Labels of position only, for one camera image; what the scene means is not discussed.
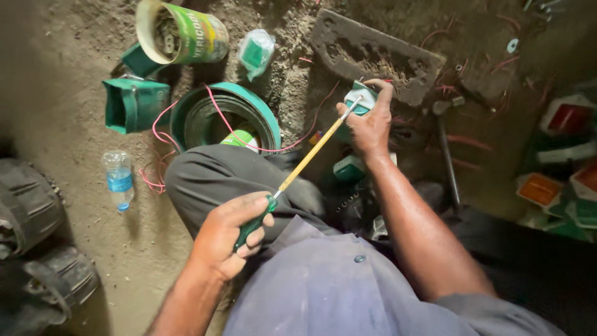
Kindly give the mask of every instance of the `plastic water bottle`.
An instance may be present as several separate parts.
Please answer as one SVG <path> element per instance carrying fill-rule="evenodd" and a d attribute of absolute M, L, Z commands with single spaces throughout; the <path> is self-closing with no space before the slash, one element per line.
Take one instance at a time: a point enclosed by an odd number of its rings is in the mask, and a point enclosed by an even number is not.
<path fill-rule="evenodd" d="M 118 211 L 125 211 L 135 196 L 131 176 L 131 157 L 125 151 L 109 151 L 101 157 L 112 202 Z"/>

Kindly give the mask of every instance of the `hand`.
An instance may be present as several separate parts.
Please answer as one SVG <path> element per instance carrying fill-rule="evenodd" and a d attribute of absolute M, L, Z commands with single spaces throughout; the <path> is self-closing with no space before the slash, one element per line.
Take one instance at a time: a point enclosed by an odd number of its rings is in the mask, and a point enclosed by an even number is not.
<path fill-rule="evenodd" d="M 210 211 L 195 238 L 189 263 L 200 262 L 224 281 L 235 277 L 247 262 L 246 258 L 259 251 L 265 235 L 263 227 L 258 228 L 249 234 L 246 244 L 232 253 L 240 233 L 239 227 L 265 211 L 265 195 L 269 194 L 261 191 L 240 196 Z M 263 218 L 263 225 L 273 226 L 271 213 Z"/>
<path fill-rule="evenodd" d="M 392 114 L 390 113 L 390 101 L 394 90 L 390 83 L 383 80 L 368 80 L 364 82 L 367 85 L 376 85 L 381 88 L 377 96 L 377 102 L 373 109 L 365 115 L 356 115 L 351 113 L 346 118 L 346 124 L 352 134 L 352 142 L 356 152 L 363 161 L 379 156 L 387 156 L 387 141 L 390 136 L 390 122 Z M 339 115 L 343 115 L 348 107 L 343 103 L 336 105 Z"/>

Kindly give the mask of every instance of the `dirt floor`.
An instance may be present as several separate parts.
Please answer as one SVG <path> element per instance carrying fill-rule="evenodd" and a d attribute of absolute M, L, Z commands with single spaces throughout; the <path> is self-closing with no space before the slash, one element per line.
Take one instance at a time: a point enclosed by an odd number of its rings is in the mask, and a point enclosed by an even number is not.
<path fill-rule="evenodd" d="M 450 27 L 424 45 L 447 58 L 437 85 L 451 85 L 458 77 L 455 67 L 466 64 L 460 75 L 463 83 L 500 109 L 492 115 L 468 103 L 447 117 L 449 134 L 486 145 L 481 149 L 453 143 L 463 201 L 516 220 L 528 207 L 514 196 L 516 170 L 543 111 L 542 97 L 563 92 L 597 72 L 595 4 L 588 0 L 576 2 L 574 7 L 570 4 L 547 25 L 523 13 L 520 2 L 188 0 L 185 7 L 213 14 L 226 25 L 230 53 L 216 65 L 173 66 L 163 71 L 161 78 L 173 86 L 173 100 L 203 82 L 245 85 L 272 108 L 283 143 L 291 144 L 309 129 L 317 106 L 338 81 L 309 46 L 310 31 L 321 8 L 415 45 L 433 31 Z M 106 93 L 101 80 L 108 79 L 119 55 L 136 42 L 136 3 L 23 1 L 0 14 L 5 44 L 1 56 L 2 134 L 14 139 L 19 157 L 52 176 L 64 191 L 67 224 L 74 241 L 95 260 L 102 281 L 102 288 L 84 308 L 50 334 L 142 334 L 192 245 L 168 197 L 151 192 L 138 174 L 132 208 L 118 213 L 109 201 L 100 165 L 102 153 L 111 149 L 129 152 L 136 169 L 155 159 L 142 134 L 123 136 L 104 127 Z M 514 19 L 516 24 L 499 16 Z M 267 72 L 249 83 L 236 52 L 241 38 L 257 28 L 276 37 L 276 53 Z M 513 56 L 506 45 L 515 37 L 521 40 L 515 53 L 520 58 L 491 73 L 496 64 Z M 350 82 L 340 81 L 323 105 L 316 129 L 329 127 L 336 118 L 333 106 L 349 87 Z M 395 104 L 396 127 L 416 131 L 422 139 L 417 143 L 395 139 L 390 145 L 412 181 L 445 179 L 433 137 L 433 119 L 421 114 L 421 109 L 443 99 L 442 95 L 441 89 L 434 89 L 416 108 Z M 327 146 L 323 161 L 337 161 L 340 147 L 339 143 Z M 306 175 L 317 180 L 329 169 L 327 163 L 315 164 Z M 225 311 L 218 310 L 209 334 L 221 333 Z"/>

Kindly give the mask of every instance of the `green rubber belt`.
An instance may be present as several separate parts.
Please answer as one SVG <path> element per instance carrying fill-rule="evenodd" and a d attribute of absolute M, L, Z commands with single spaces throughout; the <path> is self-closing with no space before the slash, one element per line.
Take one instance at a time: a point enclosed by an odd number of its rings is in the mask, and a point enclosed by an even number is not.
<path fill-rule="evenodd" d="M 243 121 L 248 121 L 257 130 L 262 148 L 280 149 L 278 122 L 259 97 L 232 83 L 212 84 L 210 89 L 218 107 L 233 128 Z M 176 104 L 170 121 L 170 132 L 182 151 L 219 143 L 223 138 L 214 136 L 214 121 L 220 118 L 207 90 L 202 87 L 188 92 Z M 221 131 L 225 133 L 222 133 L 223 137 L 229 134 L 227 129 Z"/>

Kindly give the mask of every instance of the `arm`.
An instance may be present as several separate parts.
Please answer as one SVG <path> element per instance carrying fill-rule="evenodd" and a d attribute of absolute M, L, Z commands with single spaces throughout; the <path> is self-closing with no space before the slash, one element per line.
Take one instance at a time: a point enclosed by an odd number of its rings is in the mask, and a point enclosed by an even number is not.
<path fill-rule="evenodd" d="M 373 179 L 404 275 L 419 296 L 428 301 L 454 293 L 495 297 L 483 271 L 389 157 L 392 85 L 382 80 L 365 83 L 382 88 L 377 103 L 364 116 L 351 114 L 347 125 Z M 344 104 L 336 107 L 340 113 L 346 110 Z"/>
<path fill-rule="evenodd" d="M 232 248 L 239 227 L 267 207 L 266 192 L 235 198 L 212 210 L 201 226 L 193 250 L 179 278 L 149 327 L 150 335 L 204 335 L 220 299 L 224 284 L 235 277 L 246 258 L 259 251 L 263 227 L 247 237 L 236 253 Z M 272 226 L 268 214 L 264 225 Z"/>

